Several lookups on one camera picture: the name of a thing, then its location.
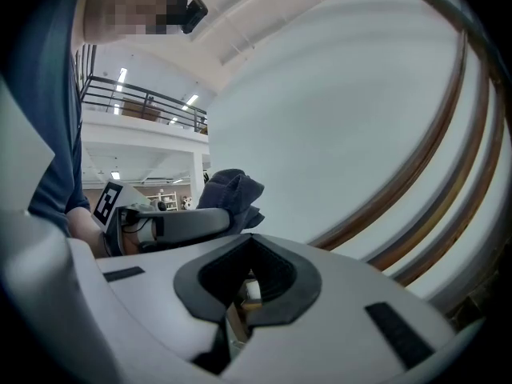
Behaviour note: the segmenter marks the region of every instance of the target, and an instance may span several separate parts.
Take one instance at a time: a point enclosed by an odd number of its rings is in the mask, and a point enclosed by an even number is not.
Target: curved wooden beam
[[[478,148],[482,142],[483,131],[486,126],[487,109],[489,108],[489,67],[485,59],[480,61],[479,74],[480,81],[476,115],[474,116],[470,135],[468,135],[463,145],[462,155],[441,192],[420,219],[400,238],[389,244],[385,249],[380,249],[380,253],[368,261],[369,264],[377,269],[387,269],[411,252],[439,223],[454,202],[464,183],[466,183],[471,167],[476,159]]]
[[[463,31],[458,40],[458,52],[450,82],[436,117],[423,140],[399,172],[362,208],[310,242],[310,245],[324,250],[340,246],[380,218],[412,186],[432,159],[454,115],[466,69],[466,52],[467,37]]]
[[[505,94],[502,86],[496,86],[496,107],[494,112],[494,123],[491,131],[492,143],[490,144],[482,171],[470,192],[470,196],[446,230],[408,266],[396,273],[393,279],[401,285],[407,286],[411,284],[442,258],[470,224],[471,219],[486,196],[502,147],[505,121]]]

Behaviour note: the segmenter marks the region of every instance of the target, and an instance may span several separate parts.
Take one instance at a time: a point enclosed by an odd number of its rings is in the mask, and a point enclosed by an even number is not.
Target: dark blue cloth
[[[198,209],[222,208],[231,213],[231,227],[222,234],[239,234],[252,229],[265,218],[259,208],[251,205],[265,189],[264,185],[251,179],[243,170],[220,170],[205,184],[199,199]]]
[[[66,213],[78,206],[90,208],[82,192],[81,108],[70,53],[76,3],[43,0],[24,25],[4,70],[14,99],[55,152],[29,212],[49,219],[65,234]]]

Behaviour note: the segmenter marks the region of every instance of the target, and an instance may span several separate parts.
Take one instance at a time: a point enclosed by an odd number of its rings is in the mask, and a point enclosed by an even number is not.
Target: man
[[[55,153],[29,212],[87,242],[95,257],[108,252],[82,192],[81,107],[72,54],[84,43],[127,34],[177,33],[178,26],[166,24],[185,8],[186,0],[43,0],[2,61],[14,99]],[[137,253],[136,234],[126,234],[123,243],[128,254]]]

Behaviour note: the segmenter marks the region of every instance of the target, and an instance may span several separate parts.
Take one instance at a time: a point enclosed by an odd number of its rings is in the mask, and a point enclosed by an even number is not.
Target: dark blue t-shirt
[[[5,78],[14,99],[55,152],[29,212],[69,235],[66,213],[89,209],[82,192],[81,107],[70,53],[77,0],[44,0],[25,24]]]

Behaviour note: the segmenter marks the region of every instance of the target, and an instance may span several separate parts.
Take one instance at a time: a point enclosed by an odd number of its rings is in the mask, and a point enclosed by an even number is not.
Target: black metal railing
[[[92,49],[84,46],[81,54],[75,55],[78,71],[75,75],[82,106],[164,124],[188,126],[194,132],[207,134],[206,111],[140,86],[95,76],[95,59],[96,46],[92,46]]]

